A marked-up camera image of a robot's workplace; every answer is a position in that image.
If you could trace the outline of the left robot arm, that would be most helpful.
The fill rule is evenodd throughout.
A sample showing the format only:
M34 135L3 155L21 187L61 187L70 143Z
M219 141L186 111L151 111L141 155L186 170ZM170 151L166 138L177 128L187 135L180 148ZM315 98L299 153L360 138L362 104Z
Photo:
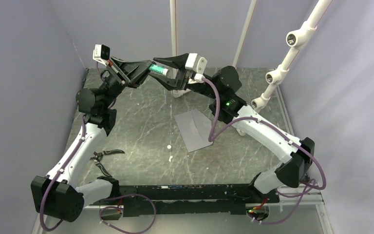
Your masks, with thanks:
M119 182L110 176L101 176L83 186L78 186L78 182L96 148L115 126L117 110L111 104L125 88L139 87L154 64L151 60L128 62L112 57L102 72L105 80L101 85L77 92L81 129L61 160L45 176L36 176L31 182L42 225L45 216L73 222L88 205L99 200L109 205L119 201Z

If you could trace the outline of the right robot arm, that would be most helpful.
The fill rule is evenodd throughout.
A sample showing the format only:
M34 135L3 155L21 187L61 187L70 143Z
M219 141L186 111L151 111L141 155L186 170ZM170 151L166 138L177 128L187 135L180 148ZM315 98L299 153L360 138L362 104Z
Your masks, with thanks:
M209 106L214 116L211 128L205 134L209 142L232 126L254 138L279 159L278 166L252 179L251 200L261 202L272 190L281 186L297 188L302 183L313 162L313 154L307 148L310 140L301 140L277 128L240 98L236 92L242 83L235 67L226 66L210 77L205 74L207 60L197 53L153 58L153 61L177 70L175 78L167 78L165 71L151 74L167 90L189 89L215 100Z

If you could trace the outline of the green white glue stick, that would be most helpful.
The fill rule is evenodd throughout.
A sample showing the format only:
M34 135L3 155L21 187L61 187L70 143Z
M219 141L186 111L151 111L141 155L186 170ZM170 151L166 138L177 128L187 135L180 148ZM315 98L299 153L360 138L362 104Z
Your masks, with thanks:
M152 64L150 67L149 67L149 70L153 73L156 73L156 74L159 74L159 75L162 75L162 76L166 76L167 73L168 73L168 69L165 68L165 67L162 67L162 66L158 66L158 65L155 65L155 64Z

